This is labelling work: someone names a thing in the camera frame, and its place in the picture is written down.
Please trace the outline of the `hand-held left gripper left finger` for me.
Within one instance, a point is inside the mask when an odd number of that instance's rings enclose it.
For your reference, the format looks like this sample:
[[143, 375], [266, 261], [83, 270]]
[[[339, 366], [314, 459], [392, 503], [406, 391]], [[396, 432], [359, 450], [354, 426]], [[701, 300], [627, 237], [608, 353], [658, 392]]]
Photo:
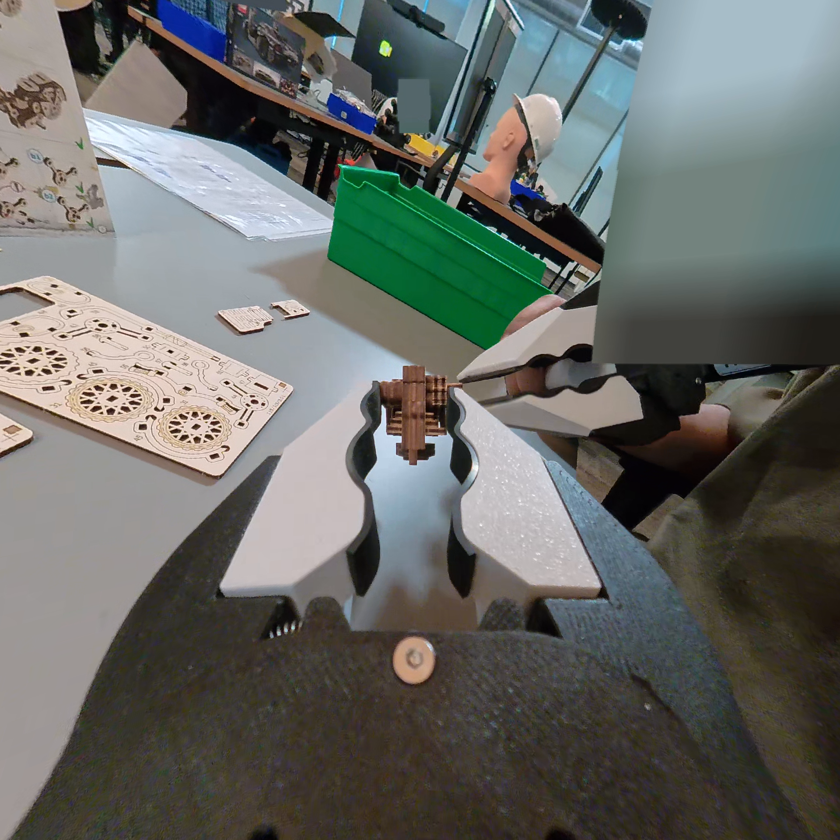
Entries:
[[381, 420], [379, 382], [357, 385], [283, 449], [221, 581], [225, 597], [285, 596], [302, 615], [329, 596], [351, 618], [380, 562], [365, 480]]

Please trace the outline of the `stack of printed papers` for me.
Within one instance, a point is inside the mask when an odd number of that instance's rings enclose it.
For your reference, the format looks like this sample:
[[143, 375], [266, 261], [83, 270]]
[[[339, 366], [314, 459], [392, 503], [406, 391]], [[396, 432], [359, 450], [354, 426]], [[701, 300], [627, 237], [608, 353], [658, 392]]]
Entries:
[[333, 222], [201, 140], [85, 111], [92, 145], [250, 240], [329, 234]]

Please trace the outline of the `person's right hand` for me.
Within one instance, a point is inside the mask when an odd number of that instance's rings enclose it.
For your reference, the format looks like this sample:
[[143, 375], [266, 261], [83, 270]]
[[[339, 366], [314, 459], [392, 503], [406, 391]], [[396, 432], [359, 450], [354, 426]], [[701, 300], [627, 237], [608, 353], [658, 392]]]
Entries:
[[506, 338], [513, 333], [519, 331], [523, 327], [530, 324], [532, 321], [541, 317], [546, 312], [551, 312], [554, 309], [562, 308], [564, 300], [556, 295], [544, 295], [534, 303], [522, 309], [518, 315], [510, 321], [505, 328], [502, 338]]

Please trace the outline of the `black computer monitor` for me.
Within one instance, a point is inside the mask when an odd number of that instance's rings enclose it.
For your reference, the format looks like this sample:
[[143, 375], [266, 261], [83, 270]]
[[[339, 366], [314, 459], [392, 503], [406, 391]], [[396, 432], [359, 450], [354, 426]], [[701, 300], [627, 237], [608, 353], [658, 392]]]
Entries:
[[445, 116], [467, 51], [401, 14], [383, 1], [362, 7], [351, 60], [371, 74], [374, 91], [396, 98], [401, 79], [426, 79], [430, 93], [430, 123], [435, 133]]

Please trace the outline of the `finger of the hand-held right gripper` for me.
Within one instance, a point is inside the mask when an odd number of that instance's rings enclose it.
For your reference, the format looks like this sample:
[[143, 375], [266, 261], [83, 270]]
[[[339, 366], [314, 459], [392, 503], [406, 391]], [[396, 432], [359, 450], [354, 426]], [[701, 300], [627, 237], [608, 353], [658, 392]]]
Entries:
[[548, 361], [546, 385], [581, 385], [601, 376], [601, 366], [577, 362], [569, 352], [591, 350], [596, 306], [554, 308], [503, 338], [475, 358], [462, 372], [462, 383], [483, 382], [522, 371], [539, 361]]
[[509, 427], [564, 437], [642, 421], [641, 396], [614, 364], [553, 363], [545, 384], [550, 395], [524, 394], [483, 402]]

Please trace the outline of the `small blue parts bin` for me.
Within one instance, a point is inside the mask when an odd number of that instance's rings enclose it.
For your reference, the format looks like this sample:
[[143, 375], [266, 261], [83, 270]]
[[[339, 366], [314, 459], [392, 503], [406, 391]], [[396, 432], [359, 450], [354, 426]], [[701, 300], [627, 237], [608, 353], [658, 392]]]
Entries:
[[328, 112], [334, 118], [364, 134], [373, 134], [377, 124], [375, 114], [354, 95], [345, 97], [347, 93], [347, 91], [331, 92], [327, 100]]

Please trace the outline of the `dark screen on stand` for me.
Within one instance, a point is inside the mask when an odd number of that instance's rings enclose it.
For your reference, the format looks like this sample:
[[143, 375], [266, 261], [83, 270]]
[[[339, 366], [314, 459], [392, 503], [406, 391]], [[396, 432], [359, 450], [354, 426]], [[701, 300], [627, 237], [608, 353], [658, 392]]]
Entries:
[[509, 1], [484, 2], [476, 35], [455, 88], [444, 139], [462, 147], [471, 140], [469, 154], [478, 151], [503, 73], [524, 24]]

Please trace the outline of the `grey desk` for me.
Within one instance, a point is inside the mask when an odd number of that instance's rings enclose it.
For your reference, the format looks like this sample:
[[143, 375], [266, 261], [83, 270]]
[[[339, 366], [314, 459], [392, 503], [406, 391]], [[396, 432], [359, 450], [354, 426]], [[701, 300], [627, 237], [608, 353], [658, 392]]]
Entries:
[[[62, 754], [133, 604], [217, 505], [354, 386], [405, 364], [455, 377], [481, 352], [333, 264], [326, 234], [249, 240], [134, 171], [100, 174], [115, 235], [3, 236], [2, 284], [56, 277], [294, 393], [220, 479], [2, 395], [2, 413], [34, 433], [2, 458], [2, 838]], [[310, 314], [270, 307], [288, 299]], [[217, 316], [253, 306], [274, 319], [262, 332]]]

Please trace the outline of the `grey board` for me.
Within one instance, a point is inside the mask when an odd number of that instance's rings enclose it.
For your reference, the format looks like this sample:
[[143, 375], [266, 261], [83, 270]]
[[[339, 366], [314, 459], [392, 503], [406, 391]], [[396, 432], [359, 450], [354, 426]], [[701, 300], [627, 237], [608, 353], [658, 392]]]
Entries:
[[169, 129], [187, 110], [187, 92], [152, 49], [135, 39], [84, 108]]

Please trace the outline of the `person's clothing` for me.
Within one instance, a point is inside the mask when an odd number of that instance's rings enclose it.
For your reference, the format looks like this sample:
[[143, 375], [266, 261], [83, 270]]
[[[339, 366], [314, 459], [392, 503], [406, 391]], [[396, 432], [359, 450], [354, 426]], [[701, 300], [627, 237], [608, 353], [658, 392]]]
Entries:
[[649, 550], [812, 838], [839, 835], [839, 370], [728, 399], [732, 446]]

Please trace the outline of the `standing instruction booklet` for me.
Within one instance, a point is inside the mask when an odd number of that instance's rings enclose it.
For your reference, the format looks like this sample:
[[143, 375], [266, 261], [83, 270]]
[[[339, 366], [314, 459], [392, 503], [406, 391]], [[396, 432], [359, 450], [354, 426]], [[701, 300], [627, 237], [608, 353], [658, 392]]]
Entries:
[[1, 233], [114, 227], [55, 2], [2, 2]]

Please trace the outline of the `long wooden-edged table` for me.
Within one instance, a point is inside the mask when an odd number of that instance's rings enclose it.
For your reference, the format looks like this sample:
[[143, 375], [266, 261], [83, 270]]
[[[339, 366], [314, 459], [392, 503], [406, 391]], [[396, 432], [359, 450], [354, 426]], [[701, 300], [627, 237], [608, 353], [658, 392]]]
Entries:
[[[399, 150], [373, 134], [365, 134], [334, 118], [321, 108], [313, 108], [304, 101], [291, 99], [254, 79], [238, 73], [235, 69], [205, 55], [200, 50], [187, 44], [183, 39], [176, 37], [172, 32], [165, 29], [160, 20], [147, 15], [142, 9], [129, 7], [129, 16], [140, 24], [146, 32], [163, 38], [172, 48], [179, 49], [185, 55], [198, 61], [203, 67], [235, 84], [237, 88], [248, 91], [263, 102], [270, 102], [269, 119], [278, 123], [287, 123], [292, 112], [301, 115], [304, 122], [300, 122], [298, 125], [293, 124], [291, 128], [293, 131], [308, 136], [314, 142], [317, 157], [315, 163], [307, 165], [303, 186], [310, 192], [315, 192], [320, 198], [325, 198], [328, 194], [334, 180], [333, 171], [337, 160], [340, 158], [342, 151], [351, 144], [359, 143], [366, 148], [374, 148], [382, 153], [392, 154], [409, 165], [422, 165], [429, 168], [434, 164], [433, 159], [423, 154]], [[533, 240], [539, 240], [543, 243], [544, 249], [552, 260], [556, 260], [559, 255], [562, 255], [594, 274], [601, 268], [599, 261], [589, 259], [571, 245], [542, 231], [527, 218], [518, 215], [509, 205], [490, 199], [488, 195], [477, 190], [473, 184], [463, 178], [458, 178], [454, 187], [462, 194], [469, 196], [471, 200], [484, 206], [494, 217], [504, 218], [508, 225], [521, 230], [523, 235], [528, 238], [528, 241], [522, 243], [526, 249], [530, 249]]]

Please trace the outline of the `black bag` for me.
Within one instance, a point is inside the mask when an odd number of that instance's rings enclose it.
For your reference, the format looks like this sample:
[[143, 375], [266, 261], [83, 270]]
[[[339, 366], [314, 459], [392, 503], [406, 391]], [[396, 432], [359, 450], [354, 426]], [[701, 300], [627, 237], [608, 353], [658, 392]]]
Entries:
[[509, 207], [545, 234], [599, 265], [603, 263], [605, 242], [568, 205], [551, 204], [541, 197], [520, 194], [511, 196]]

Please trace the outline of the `person's right forearm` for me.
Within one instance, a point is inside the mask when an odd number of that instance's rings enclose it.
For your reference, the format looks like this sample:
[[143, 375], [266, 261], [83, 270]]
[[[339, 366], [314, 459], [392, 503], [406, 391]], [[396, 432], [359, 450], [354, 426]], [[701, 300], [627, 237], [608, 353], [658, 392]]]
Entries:
[[618, 450], [655, 466], [685, 475], [706, 475], [732, 451], [728, 408], [704, 404], [696, 414], [679, 419], [679, 427], [650, 444], [618, 446]]

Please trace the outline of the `black floor lamp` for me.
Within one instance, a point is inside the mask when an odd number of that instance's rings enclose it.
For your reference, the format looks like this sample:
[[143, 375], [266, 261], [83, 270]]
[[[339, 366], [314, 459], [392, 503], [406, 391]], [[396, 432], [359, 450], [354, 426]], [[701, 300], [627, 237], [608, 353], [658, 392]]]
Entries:
[[580, 79], [562, 109], [562, 121], [566, 122], [580, 98], [586, 83], [591, 78], [600, 58], [613, 39], [619, 41], [642, 40], [648, 29], [647, 6], [635, 1], [590, 1], [587, 2], [577, 27], [590, 35], [595, 34], [594, 25], [601, 28], [600, 42], [589, 59]]

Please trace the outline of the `wooden puzzle model assembly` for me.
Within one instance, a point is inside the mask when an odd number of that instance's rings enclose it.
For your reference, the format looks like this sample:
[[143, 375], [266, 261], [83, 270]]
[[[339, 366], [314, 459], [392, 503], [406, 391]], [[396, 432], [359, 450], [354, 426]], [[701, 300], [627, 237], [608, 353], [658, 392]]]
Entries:
[[449, 394], [462, 384], [427, 374], [422, 365], [405, 365], [402, 378], [380, 383], [386, 433], [399, 438], [398, 456], [415, 466], [434, 456], [429, 438], [446, 435]]

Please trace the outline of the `car picture box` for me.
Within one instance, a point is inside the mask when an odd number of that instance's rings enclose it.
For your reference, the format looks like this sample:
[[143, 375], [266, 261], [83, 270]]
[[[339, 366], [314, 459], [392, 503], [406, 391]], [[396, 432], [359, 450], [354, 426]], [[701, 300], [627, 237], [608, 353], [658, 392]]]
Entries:
[[284, 96], [296, 98], [306, 40], [279, 13], [232, 4], [227, 14], [225, 64]]

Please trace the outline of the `white hard hat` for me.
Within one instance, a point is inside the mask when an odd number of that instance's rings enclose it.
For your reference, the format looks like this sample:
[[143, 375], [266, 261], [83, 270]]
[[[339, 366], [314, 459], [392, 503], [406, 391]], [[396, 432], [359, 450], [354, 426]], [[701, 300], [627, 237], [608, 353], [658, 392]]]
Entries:
[[513, 105], [527, 132], [527, 160], [532, 170], [537, 170], [552, 153], [563, 126], [563, 114], [557, 99], [543, 93], [532, 93], [524, 98], [514, 94]]

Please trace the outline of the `green plastic bin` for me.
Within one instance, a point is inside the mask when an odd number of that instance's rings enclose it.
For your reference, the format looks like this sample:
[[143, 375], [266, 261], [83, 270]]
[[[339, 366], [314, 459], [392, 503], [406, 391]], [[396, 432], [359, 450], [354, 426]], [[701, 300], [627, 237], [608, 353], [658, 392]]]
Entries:
[[538, 257], [393, 172], [340, 168], [328, 256], [484, 350], [548, 294]]

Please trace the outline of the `wooden puzzle parts sheet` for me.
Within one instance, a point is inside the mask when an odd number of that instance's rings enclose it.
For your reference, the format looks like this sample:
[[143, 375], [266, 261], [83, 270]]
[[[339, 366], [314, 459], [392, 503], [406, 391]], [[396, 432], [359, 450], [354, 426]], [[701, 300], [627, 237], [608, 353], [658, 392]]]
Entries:
[[41, 308], [2, 320], [4, 395], [218, 478], [292, 385], [52, 276], [1, 287]]
[[1, 458], [28, 445], [34, 439], [34, 433], [13, 418], [1, 413], [0, 421]]

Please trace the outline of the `mannequin head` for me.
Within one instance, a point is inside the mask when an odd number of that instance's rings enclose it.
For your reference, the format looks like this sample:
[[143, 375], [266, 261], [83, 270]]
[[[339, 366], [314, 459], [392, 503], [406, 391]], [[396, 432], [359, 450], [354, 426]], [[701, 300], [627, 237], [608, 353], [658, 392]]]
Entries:
[[485, 169], [473, 174], [468, 183], [492, 200], [508, 205], [522, 152], [530, 152], [529, 133], [514, 105], [500, 117], [488, 139], [483, 153]]

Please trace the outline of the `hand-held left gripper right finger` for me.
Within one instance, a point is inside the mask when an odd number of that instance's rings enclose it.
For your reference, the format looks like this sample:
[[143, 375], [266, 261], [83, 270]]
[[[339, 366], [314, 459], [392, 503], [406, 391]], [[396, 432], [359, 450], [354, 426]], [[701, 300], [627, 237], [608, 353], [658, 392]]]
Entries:
[[448, 390], [450, 468], [459, 496], [450, 521], [448, 574], [481, 623], [507, 599], [592, 600], [602, 581], [544, 458], [462, 388]]

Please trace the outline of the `blue plastic crate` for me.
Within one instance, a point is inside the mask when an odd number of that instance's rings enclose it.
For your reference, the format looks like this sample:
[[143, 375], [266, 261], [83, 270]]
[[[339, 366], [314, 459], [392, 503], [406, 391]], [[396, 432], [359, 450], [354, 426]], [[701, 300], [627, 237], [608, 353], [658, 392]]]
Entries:
[[225, 63], [227, 11], [224, 3], [156, 3], [157, 17], [163, 28], [210, 58]]

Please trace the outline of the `open cardboard box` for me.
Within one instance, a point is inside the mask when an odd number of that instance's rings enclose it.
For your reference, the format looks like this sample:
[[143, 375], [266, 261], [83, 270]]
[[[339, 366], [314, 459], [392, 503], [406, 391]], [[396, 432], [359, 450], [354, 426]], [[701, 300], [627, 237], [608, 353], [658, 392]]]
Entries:
[[310, 78], [315, 81], [331, 79], [337, 65], [324, 38], [291, 14], [283, 14], [280, 21], [287, 29], [304, 38], [303, 66]]

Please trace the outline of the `small slotted wooden sheet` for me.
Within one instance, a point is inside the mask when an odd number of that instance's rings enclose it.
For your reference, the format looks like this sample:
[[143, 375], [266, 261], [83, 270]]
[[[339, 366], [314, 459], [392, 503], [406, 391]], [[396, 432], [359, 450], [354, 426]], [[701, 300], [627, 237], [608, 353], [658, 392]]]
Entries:
[[217, 316], [239, 335], [262, 332], [274, 321], [260, 306], [222, 309], [217, 311]]

